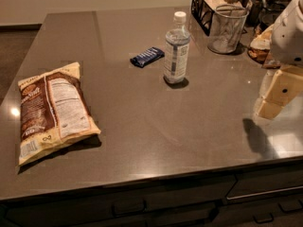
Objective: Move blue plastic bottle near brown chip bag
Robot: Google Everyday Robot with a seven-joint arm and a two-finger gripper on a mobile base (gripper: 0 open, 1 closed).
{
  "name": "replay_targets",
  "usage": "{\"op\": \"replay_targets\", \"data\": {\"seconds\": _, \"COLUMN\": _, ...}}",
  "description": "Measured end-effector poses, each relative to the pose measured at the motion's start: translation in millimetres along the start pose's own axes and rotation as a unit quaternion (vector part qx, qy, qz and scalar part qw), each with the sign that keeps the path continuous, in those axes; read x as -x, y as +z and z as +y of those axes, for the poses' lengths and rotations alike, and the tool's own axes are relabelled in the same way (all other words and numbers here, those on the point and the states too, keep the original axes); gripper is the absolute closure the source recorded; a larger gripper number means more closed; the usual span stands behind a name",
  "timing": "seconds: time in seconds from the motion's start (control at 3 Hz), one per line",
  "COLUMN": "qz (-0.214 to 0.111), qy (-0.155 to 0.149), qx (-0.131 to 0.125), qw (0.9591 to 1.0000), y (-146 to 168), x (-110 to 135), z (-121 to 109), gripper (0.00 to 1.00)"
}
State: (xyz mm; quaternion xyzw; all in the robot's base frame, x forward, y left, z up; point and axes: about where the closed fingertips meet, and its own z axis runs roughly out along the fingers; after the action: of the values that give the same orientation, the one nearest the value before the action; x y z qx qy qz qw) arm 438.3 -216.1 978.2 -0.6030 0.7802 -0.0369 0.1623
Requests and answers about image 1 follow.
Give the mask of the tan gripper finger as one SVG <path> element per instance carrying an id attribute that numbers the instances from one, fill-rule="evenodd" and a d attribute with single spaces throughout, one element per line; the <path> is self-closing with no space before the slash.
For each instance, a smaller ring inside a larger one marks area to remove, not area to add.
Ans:
<path id="1" fill-rule="evenodd" d="M 259 89 L 254 113 L 265 119 L 274 119 L 302 91 L 301 66 L 282 65 L 277 70 L 268 70 Z"/>

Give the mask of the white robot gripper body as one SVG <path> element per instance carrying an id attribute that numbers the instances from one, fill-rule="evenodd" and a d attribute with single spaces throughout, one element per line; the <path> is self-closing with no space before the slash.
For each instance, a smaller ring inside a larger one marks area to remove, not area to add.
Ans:
<path id="1" fill-rule="evenodd" d="M 276 18 L 271 53 L 284 64 L 303 65 L 303 0 L 292 0 Z"/>

